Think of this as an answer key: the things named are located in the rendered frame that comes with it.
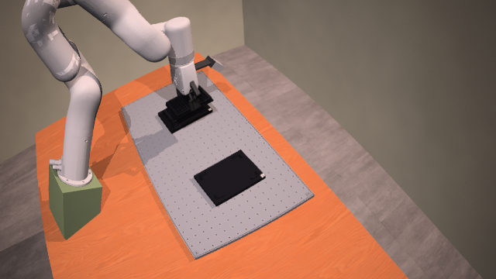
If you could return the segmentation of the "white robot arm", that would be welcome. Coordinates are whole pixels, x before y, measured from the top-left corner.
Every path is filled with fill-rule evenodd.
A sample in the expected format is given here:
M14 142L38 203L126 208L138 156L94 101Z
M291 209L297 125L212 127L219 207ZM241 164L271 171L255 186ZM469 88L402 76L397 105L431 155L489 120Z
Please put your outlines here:
M92 179L89 159L102 86L80 50L57 25L56 10L72 5L89 12L149 62L160 62L168 56L170 64L179 66L192 61L195 53L191 22L186 17L150 25L129 0L26 0L22 31L50 73L66 84L71 96L63 156L50 159L50 165L65 184L83 187Z

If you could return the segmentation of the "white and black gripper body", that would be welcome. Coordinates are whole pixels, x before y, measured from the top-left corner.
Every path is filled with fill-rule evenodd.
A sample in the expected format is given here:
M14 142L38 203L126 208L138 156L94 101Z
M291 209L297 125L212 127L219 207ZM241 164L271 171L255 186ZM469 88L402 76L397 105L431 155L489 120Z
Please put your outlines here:
M195 58L194 58L195 59ZM193 59L193 60L194 60ZM187 64L175 66L170 64L170 75L173 85L183 95L188 95L190 91L190 82L194 81L198 88L198 78L195 70L194 61Z

